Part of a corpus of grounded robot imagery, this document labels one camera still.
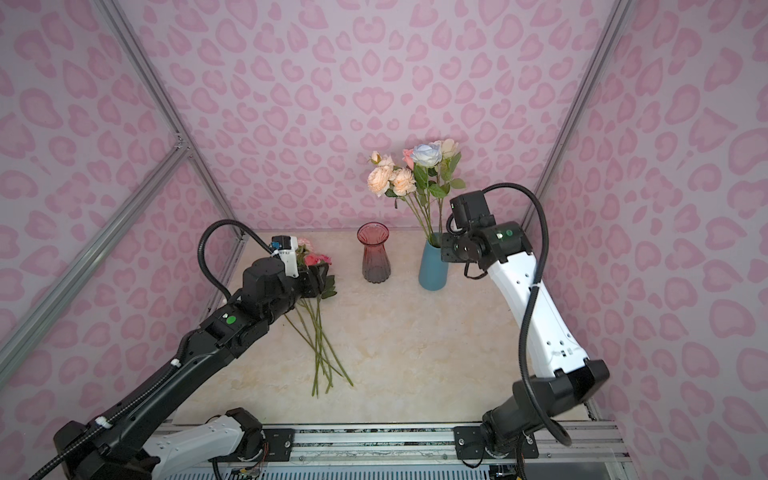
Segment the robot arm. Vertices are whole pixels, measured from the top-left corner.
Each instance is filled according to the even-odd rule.
[[[201,459],[258,456],[261,424],[242,409],[159,443],[149,438],[200,385],[266,335],[299,298],[325,289],[327,264],[296,268],[295,237],[274,237],[272,248],[271,257],[243,272],[243,288],[182,338],[169,364],[87,425],[73,421],[59,429],[54,435],[59,456],[32,478],[42,478],[63,462],[68,478],[150,480]]]
[[[507,300],[522,331],[531,288],[535,288],[537,260],[516,222],[497,224],[491,215],[485,192],[494,188],[469,192],[451,200],[451,217],[455,218],[459,231],[452,230],[452,218],[449,218],[446,230],[450,233],[444,233],[442,238],[442,259],[465,263],[468,278],[476,280],[489,275]],[[533,196],[518,185],[513,188]],[[484,273],[470,277],[467,272],[471,263],[477,263]],[[525,361],[527,347],[535,375],[525,378],[528,369],[521,364],[524,378],[512,386],[512,397],[483,415],[481,433],[486,448],[494,454],[512,452],[522,436],[545,426],[554,435],[561,427],[550,417],[588,400],[609,376],[605,362],[589,359],[568,330],[544,282],[540,281],[537,287],[528,336],[527,339],[521,336],[520,343],[521,362]],[[530,382],[530,389],[525,380]],[[570,441],[564,430],[559,433],[561,436],[556,435],[556,439],[563,443]]]

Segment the white cable tie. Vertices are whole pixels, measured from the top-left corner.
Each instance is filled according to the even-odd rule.
[[[110,422],[107,422],[107,419],[104,416],[96,417],[94,422],[96,422],[96,425],[102,426],[107,430],[112,428],[112,424]]]

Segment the red glass vase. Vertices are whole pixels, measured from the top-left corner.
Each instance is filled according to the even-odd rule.
[[[362,253],[362,276],[370,283],[381,283],[389,278],[392,267],[384,250],[389,229],[378,222],[366,223],[357,230],[357,240],[365,246]]]

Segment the rose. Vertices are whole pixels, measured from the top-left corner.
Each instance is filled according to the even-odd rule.
[[[413,170],[413,159],[411,158],[411,155],[413,154],[413,149],[408,149],[402,151],[402,160],[408,165],[408,168]]]
[[[296,239],[296,242],[301,246],[304,245],[304,248],[306,248],[306,251],[311,252],[312,250],[315,250],[314,247],[312,247],[312,244],[309,240],[303,237],[299,237]]]
[[[458,141],[454,141],[452,138],[446,138],[440,144],[440,151],[443,158],[450,158],[458,153]]]
[[[307,266],[317,265],[318,263],[328,263],[331,264],[331,258],[323,255],[322,253],[308,253],[306,257],[304,257],[304,263],[306,263]]]
[[[424,168],[432,168],[442,160],[440,151],[440,142],[435,141],[429,144],[419,145],[413,149],[411,158],[414,163]]]
[[[379,162],[380,167],[395,167],[395,161],[392,159],[392,155],[384,155]]]
[[[392,179],[392,191],[398,197],[404,197],[411,192],[416,191],[416,180],[413,177],[413,172],[407,168],[401,168],[395,172]]]
[[[377,197],[381,197],[389,189],[389,178],[392,176],[393,167],[376,167],[368,175],[368,190]]]

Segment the pink leopard print wall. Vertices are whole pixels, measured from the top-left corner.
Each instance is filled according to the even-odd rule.
[[[535,185],[611,0],[122,2],[241,218],[416,226],[371,150],[453,137],[470,188]],[[518,217],[511,194],[494,199]]]
[[[170,150],[88,0],[0,5],[0,345]]]
[[[219,219],[183,164],[0,392],[0,477],[28,478],[55,455],[58,428],[90,420],[170,360],[214,292],[197,241]],[[233,247],[231,230],[211,237],[214,275]]]
[[[768,2],[643,0],[548,192],[552,296],[649,480],[768,476]]]

